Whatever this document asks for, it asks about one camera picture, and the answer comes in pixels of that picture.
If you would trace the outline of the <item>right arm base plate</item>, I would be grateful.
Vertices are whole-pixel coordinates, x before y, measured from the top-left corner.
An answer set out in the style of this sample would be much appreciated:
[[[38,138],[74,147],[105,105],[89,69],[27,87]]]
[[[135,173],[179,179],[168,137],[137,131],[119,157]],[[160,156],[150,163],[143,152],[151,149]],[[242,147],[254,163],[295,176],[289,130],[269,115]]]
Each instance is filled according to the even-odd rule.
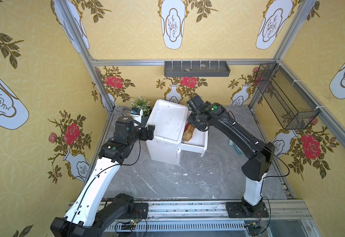
[[[269,218],[269,210],[263,201],[257,205],[248,202],[236,201],[225,204],[229,218]]]

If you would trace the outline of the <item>white top drawer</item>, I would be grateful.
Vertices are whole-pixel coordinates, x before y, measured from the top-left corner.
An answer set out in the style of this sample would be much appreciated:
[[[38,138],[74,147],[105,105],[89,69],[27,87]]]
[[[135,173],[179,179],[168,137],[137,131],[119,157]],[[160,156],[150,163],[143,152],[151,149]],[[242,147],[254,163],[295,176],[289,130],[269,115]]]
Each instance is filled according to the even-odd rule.
[[[185,142],[183,139],[179,145],[179,149],[187,152],[194,152],[204,156],[208,148],[208,131],[202,132],[195,128],[193,137],[190,141]]]

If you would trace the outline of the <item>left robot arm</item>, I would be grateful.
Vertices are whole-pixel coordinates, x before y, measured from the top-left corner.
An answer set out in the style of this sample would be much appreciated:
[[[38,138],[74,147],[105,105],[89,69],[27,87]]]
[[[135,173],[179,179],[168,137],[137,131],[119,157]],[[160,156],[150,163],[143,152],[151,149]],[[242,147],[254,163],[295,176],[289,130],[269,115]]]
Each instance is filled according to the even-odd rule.
[[[103,144],[95,167],[79,197],[64,217],[56,217],[50,229],[56,237],[101,237],[104,231],[124,215],[133,215],[134,198],[118,194],[103,209],[99,204],[115,174],[134,145],[153,140],[155,125],[143,126],[131,116],[119,117],[112,138]]]

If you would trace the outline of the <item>red glitter microphone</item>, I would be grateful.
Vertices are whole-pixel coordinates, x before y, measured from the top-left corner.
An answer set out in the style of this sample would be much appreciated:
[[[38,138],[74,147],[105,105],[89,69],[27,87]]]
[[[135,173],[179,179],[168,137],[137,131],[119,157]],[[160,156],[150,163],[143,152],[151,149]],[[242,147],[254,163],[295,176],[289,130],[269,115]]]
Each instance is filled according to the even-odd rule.
[[[190,124],[190,123],[187,123],[187,124],[185,125],[185,128],[184,128],[184,133],[188,132],[189,129],[190,129],[190,127],[191,127],[191,124]]]

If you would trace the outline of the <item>white three-drawer cabinet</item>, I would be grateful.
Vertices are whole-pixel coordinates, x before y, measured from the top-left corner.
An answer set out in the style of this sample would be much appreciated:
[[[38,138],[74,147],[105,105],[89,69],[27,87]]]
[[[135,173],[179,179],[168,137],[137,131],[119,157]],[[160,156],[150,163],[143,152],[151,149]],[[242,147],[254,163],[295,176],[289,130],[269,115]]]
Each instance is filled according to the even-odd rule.
[[[181,140],[186,125],[188,108],[162,99],[156,101],[147,121],[154,125],[153,140],[146,141],[150,158],[171,165],[180,163]]]

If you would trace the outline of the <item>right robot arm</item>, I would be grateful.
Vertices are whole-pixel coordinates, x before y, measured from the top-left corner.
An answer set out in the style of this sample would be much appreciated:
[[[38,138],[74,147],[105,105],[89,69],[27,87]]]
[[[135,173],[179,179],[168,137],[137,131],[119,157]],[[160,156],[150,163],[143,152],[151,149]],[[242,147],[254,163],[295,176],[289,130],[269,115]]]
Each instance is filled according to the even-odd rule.
[[[189,124],[202,132],[211,127],[218,129],[248,158],[242,166],[246,186],[241,210],[247,217],[255,215],[262,205],[262,186],[273,161],[275,146],[271,142],[264,143],[249,133],[230,111],[218,103],[204,102],[200,96],[195,96],[187,102],[187,106],[191,109]]]

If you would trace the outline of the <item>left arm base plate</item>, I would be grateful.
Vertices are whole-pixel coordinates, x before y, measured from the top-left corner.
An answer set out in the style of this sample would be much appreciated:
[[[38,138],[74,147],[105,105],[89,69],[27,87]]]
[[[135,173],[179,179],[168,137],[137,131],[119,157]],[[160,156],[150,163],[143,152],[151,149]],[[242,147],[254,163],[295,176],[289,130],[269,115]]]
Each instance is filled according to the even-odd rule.
[[[133,206],[117,215],[117,220],[145,219],[148,216],[149,204],[147,202],[136,202]]]

